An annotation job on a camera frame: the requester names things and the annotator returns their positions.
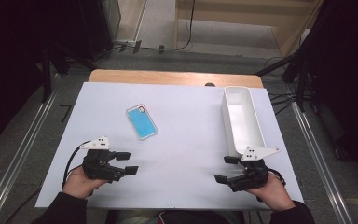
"cable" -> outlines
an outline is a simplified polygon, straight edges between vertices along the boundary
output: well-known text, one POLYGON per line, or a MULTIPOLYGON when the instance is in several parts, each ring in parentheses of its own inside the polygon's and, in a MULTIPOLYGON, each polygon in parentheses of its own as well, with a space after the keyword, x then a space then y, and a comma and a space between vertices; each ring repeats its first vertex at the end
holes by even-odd
POLYGON ((286 102, 288 102, 288 101, 290 101, 290 103, 291 103, 291 102, 293 102, 293 99, 289 98, 289 99, 282 100, 282 101, 278 101, 278 102, 274 102, 274 103, 271 103, 271 104, 272 104, 272 105, 280 105, 280 104, 286 103, 286 102))
POLYGON ((286 181, 283 179, 283 176, 281 175, 281 173, 279 173, 278 171, 276 171, 274 169, 270 169, 270 168, 268 168, 268 171, 275 174, 281 180, 282 184, 284 186, 286 186, 286 181))
POLYGON ((289 102, 287 103, 287 105, 285 105, 282 109, 280 109, 278 112, 275 113, 275 116, 277 116, 279 113, 281 113, 284 109, 286 109, 287 107, 289 107, 289 105, 291 104, 292 102, 289 102))
MULTIPOLYGON (((267 63, 270 61, 270 60, 272 60, 272 59, 283 59, 283 60, 285 60, 283 57, 272 57, 272 58, 268 58, 265 62, 264 62, 264 68, 267 68, 267 63)), ((272 74, 272 73, 270 73, 269 72, 269 74, 271 75, 271 76, 273 76, 273 77, 279 77, 280 75, 276 75, 276 74, 272 74)))
MULTIPOLYGON (((193 27, 193 18, 194 18, 194 6, 196 5, 196 0, 193 0, 193 6, 192 6, 192 8, 191 8, 191 16, 190 16, 190 31, 189 31, 189 38, 188 38, 188 40, 187 40, 187 43, 183 46, 183 47, 181 47, 181 48, 179 48, 179 49, 156 49, 156 48, 139 48, 139 49, 152 49, 152 50, 168 50, 168 51, 179 51, 179 50, 183 50, 183 49, 185 49, 185 48, 187 48, 187 46, 188 46, 188 44, 190 44, 190 42, 191 42, 191 37, 192 37, 192 27, 193 27)), ((125 46, 126 48, 131 48, 131 49, 135 49, 135 47, 134 46, 132 46, 132 45, 126 45, 126 44, 120 44, 120 43, 116 43, 116 44, 114 44, 114 46, 115 45, 120 45, 120 47, 118 47, 118 48, 113 48, 111 51, 114 51, 114 50, 117 50, 117 49, 121 49, 121 46, 125 46)))
POLYGON ((251 211, 248 211, 249 224, 252 224, 251 211))
POLYGON ((86 163, 83 163, 83 164, 80 164, 74 168, 72 168, 69 172, 68 172, 68 175, 72 173, 72 171, 74 171, 75 169, 79 168, 80 166, 84 165, 84 164, 89 164, 89 162, 86 162, 86 163))
POLYGON ((69 158, 68 163, 66 163, 65 172, 63 173, 62 187, 65 185, 65 183, 66 183, 66 178, 68 178, 68 175, 75 169, 75 168, 74 168, 74 169, 72 169, 70 172, 68 172, 69 166, 71 165, 71 162, 72 162, 72 159, 74 158, 74 156, 76 155, 76 153, 77 153, 78 150, 80 149, 80 146, 75 149, 75 151, 74 151, 74 152, 72 153, 72 155, 71 155, 71 158, 69 158))
POLYGON ((25 202, 23 202, 22 204, 20 204, 20 206, 19 206, 19 207, 13 212, 13 214, 7 219, 7 221, 5 222, 5 224, 10 224, 10 223, 13 221, 14 217, 20 212, 20 210, 23 208, 23 206, 26 205, 28 202, 30 202, 30 201, 33 199, 33 197, 40 192, 40 190, 42 189, 41 186, 42 186, 42 183, 39 185, 39 187, 37 188, 37 190, 36 190, 30 197, 28 197, 28 198, 25 200, 25 202))
POLYGON ((280 98, 280 97, 283 97, 283 96, 284 96, 284 95, 274 96, 274 97, 272 97, 272 98, 270 99, 270 101, 276 100, 276 99, 278 99, 278 98, 280 98))
POLYGON ((260 221, 261 224, 264 224, 263 218, 261 217, 260 211, 256 211, 257 212, 257 216, 258 216, 258 220, 260 221))
POLYGON ((268 95, 295 95, 295 92, 290 92, 290 93, 271 93, 269 92, 268 95))
MULTIPOLYGON (((191 30, 189 29, 188 24, 187 24, 187 10, 186 10, 186 19, 185 19, 185 21, 186 21, 187 33, 190 34, 190 39, 191 39, 191 30)), ((193 43, 190 42, 190 44, 191 44, 191 47, 190 47, 190 49, 188 49, 188 50, 191 50, 191 49, 193 48, 193 43)))

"blue phone case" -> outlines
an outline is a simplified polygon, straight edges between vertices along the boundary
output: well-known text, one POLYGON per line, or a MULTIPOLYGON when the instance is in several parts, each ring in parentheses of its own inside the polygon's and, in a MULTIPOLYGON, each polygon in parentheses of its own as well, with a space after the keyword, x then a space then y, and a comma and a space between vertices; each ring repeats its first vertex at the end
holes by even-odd
POLYGON ((127 116, 140 140, 144 140, 158 132, 144 105, 137 105, 128 109, 127 116))

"white tabletop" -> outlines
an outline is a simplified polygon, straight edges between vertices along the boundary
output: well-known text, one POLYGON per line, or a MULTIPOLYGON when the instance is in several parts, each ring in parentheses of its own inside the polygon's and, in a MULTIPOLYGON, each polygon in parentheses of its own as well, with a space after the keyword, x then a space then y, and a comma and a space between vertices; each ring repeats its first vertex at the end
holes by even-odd
MULTIPOLYGON (((265 89, 250 89, 266 147, 280 153, 265 158, 285 178, 293 200, 303 202, 292 164, 265 89)), ((225 164, 228 155, 221 104, 223 88, 84 83, 48 170, 36 207, 48 207, 61 191, 63 172, 82 143, 107 135, 112 149, 131 153, 112 166, 139 166, 137 175, 94 190, 88 206, 110 209, 267 209, 255 196, 232 192, 213 175, 241 175, 241 166, 225 164), (126 117, 126 109, 144 104, 158 134, 144 141, 126 117)), ((72 167, 83 161, 80 150, 72 167)))

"human hand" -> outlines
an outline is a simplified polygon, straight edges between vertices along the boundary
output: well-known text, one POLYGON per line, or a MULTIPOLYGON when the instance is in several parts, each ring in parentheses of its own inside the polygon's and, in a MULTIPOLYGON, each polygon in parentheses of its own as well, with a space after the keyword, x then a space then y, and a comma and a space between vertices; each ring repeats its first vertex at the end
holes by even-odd
POLYGON ((269 173, 265 186, 246 191, 259 197, 263 203, 274 211, 283 211, 296 207, 280 178, 272 173, 269 173))
POLYGON ((79 199, 86 199, 95 189, 105 183, 107 180, 89 179, 84 174, 83 167, 79 166, 69 174, 62 192, 79 199))

